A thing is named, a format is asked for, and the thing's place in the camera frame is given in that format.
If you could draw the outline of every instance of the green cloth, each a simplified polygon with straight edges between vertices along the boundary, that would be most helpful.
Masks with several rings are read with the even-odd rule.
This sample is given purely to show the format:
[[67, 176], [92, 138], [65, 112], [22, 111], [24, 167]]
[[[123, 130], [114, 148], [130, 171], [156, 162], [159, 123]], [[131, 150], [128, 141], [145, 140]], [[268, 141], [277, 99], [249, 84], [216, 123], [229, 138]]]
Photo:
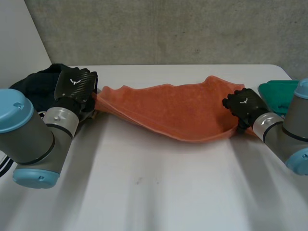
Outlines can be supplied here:
[[288, 111], [298, 83], [299, 80], [272, 80], [261, 84], [258, 90], [268, 107], [282, 116]]

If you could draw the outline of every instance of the table surface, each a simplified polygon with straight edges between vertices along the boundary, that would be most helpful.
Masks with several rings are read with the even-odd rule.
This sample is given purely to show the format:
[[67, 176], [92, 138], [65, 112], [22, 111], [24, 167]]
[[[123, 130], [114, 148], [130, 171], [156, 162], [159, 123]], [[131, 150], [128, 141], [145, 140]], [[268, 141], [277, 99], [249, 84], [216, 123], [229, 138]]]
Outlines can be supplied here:
[[[256, 88], [290, 79], [274, 65], [83, 66], [99, 87], [200, 83], [216, 75]], [[3, 231], [302, 231], [308, 178], [257, 138], [190, 144], [103, 114], [74, 138], [57, 185], [0, 179]]]

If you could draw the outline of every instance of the orange towel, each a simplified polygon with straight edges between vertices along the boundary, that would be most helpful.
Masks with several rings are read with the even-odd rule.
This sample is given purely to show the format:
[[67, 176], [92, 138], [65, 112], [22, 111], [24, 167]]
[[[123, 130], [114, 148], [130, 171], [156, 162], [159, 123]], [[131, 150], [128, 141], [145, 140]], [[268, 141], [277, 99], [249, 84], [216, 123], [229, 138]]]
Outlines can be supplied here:
[[180, 141], [206, 142], [235, 133], [238, 119], [223, 107], [222, 99], [243, 87], [215, 76], [181, 86], [104, 87], [95, 108]]

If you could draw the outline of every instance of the concrete wall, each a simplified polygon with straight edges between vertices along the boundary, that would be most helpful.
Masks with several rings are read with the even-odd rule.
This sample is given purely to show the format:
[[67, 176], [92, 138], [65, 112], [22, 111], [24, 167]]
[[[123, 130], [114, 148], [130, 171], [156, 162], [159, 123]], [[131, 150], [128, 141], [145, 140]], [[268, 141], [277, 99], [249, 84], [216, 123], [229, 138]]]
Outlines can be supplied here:
[[26, 0], [53, 63], [276, 64], [308, 77], [306, 0]]

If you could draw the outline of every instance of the black cable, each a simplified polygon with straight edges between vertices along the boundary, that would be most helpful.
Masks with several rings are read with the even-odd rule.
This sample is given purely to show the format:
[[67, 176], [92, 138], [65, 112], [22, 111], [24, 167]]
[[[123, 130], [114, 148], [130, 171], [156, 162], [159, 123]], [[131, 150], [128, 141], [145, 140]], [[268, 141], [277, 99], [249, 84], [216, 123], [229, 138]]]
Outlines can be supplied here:
[[6, 162], [8, 162], [9, 159], [10, 159], [10, 158], [7, 156], [7, 157], [2, 161], [2, 163], [0, 164], [0, 169], [3, 168], [3, 166], [6, 164]]
[[2, 177], [10, 169], [13, 163], [14, 161], [10, 159], [9, 162], [6, 164], [6, 166], [1, 170], [0, 177]]

